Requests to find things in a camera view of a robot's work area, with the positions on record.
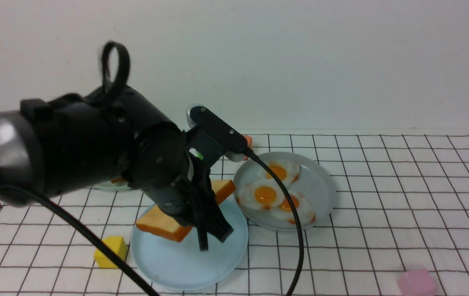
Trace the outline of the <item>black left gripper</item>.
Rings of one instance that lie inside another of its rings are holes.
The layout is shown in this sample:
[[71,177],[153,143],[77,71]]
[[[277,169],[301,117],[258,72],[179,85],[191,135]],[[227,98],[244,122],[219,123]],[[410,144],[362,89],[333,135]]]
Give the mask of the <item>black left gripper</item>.
[[233,227],[223,215],[210,183],[210,167],[187,148],[187,135],[162,123],[141,134],[127,179],[159,209],[184,226],[195,226],[200,251],[208,251],[208,234],[224,243]]

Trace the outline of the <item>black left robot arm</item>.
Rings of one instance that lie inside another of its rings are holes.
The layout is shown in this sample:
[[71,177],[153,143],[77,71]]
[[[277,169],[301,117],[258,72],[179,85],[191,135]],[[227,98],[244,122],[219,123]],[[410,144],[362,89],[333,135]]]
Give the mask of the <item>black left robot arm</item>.
[[67,94],[0,112],[0,200],[11,206],[32,200],[9,185],[51,198],[122,177],[164,214],[195,227],[203,251],[208,234],[224,242],[233,232],[209,173],[189,152],[186,133],[130,87],[100,109]]

